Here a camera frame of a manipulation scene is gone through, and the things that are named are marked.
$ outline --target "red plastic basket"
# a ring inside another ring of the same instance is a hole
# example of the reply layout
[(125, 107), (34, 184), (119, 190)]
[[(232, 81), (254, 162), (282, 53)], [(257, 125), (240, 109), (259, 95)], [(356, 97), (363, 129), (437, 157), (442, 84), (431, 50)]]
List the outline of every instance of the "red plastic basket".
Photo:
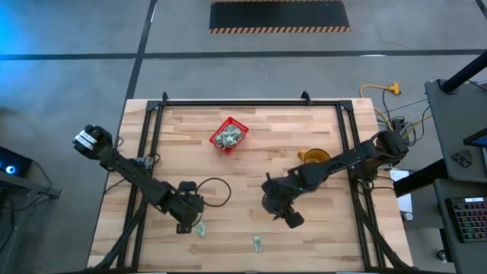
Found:
[[(237, 144), (235, 144), (232, 148), (220, 148), (216, 145), (216, 141), (215, 141), (215, 138), (218, 134), (220, 134), (225, 127), (227, 127), (228, 125), (234, 125), (236, 126), (237, 128), (239, 128), (241, 131), (242, 131), (242, 138), (240, 138), (240, 140), (237, 141)], [(247, 135), (247, 132), (249, 131), (249, 128), (244, 126), (242, 123), (238, 122), (236, 119), (234, 119), (233, 117), (228, 117), (222, 124), (221, 126), (218, 128), (218, 130), (213, 133), (212, 137), (210, 137), (210, 142), (216, 147), (218, 148), (219, 150), (223, 151), (226, 155), (230, 155), (232, 151), (235, 150), (235, 148), (238, 146), (238, 144), (240, 144), (240, 142), (242, 142), (242, 140), (244, 140), (245, 136)]]

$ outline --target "computer monitor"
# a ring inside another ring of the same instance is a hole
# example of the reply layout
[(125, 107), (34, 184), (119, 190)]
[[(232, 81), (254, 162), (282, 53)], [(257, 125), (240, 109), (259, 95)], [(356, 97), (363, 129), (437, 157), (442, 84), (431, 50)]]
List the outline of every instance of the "computer monitor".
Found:
[(464, 145), (471, 145), (480, 148), (487, 148), (487, 128), (465, 138)]

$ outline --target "yellow extension cord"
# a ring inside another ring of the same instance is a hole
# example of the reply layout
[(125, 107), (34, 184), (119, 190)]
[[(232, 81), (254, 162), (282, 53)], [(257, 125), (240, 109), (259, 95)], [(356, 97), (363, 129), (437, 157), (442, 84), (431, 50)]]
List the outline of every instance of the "yellow extension cord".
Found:
[[(383, 86), (375, 85), (375, 84), (366, 84), (360, 88), (360, 98), (364, 97), (364, 89), (365, 88), (377, 88), (377, 89), (381, 89), (381, 90), (390, 91), (393, 94), (395, 94), (396, 96), (399, 96), (401, 94), (401, 91), (399, 89), (399, 85), (397, 83), (394, 83), (393, 85), (388, 86), (388, 87), (383, 87)], [(382, 118), (384, 118), (384, 122), (389, 126), (389, 128), (393, 129), (392, 125), (390, 124), (390, 121), (387, 120), (386, 116), (380, 110), (378, 110), (376, 107), (374, 108), (374, 110), (379, 115), (381, 115)], [(416, 126), (420, 125), (423, 121), (426, 121), (427, 119), (430, 119), (430, 118), (431, 118), (431, 115), (425, 117), (424, 119), (422, 119), (416, 123), (412, 123), (412, 128), (406, 133), (406, 136), (408, 136), (414, 130), (414, 128)]]

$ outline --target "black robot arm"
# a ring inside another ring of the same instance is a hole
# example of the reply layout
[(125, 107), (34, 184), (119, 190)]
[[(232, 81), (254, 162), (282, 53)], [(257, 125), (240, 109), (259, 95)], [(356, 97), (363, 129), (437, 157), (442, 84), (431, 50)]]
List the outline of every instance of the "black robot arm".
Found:
[(180, 224), (178, 233), (189, 233), (199, 214), (203, 212), (203, 197), (196, 195), (196, 183), (181, 182), (178, 189), (168, 182), (152, 178), (145, 169), (134, 165), (113, 147), (112, 136), (99, 126), (88, 125), (75, 137), (75, 149), (85, 157), (99, 160), (107, 170), (120, 173), (135, 184), (147, 199), (163, 214), (170, 213)]
[(263, 207), (274, 214), (275, 219), (284, 218), (290, 228), (295, 228), (302, 225), (304, 219), (291, 205), (301, 194), (315, 191), (329, 175), (351, 166), (355, 167), (354, 174), (358, 179), (370, 182), (377, 176), (379, 166), (398, 164), (408, 151), (396, 132), (385, 131), (324, 163), (292, 168), (287, 177), (271, 178), (267, 174), (267, 181), (262, 185), (265, 193)]

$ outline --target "keyboard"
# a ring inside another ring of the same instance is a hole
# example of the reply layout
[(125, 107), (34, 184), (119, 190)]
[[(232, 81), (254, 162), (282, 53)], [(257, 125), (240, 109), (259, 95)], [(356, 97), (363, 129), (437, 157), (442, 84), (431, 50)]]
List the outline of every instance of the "keyboard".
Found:
[(460, 242), (487, 241), (487, 197), (447, 199), (446, 203)]

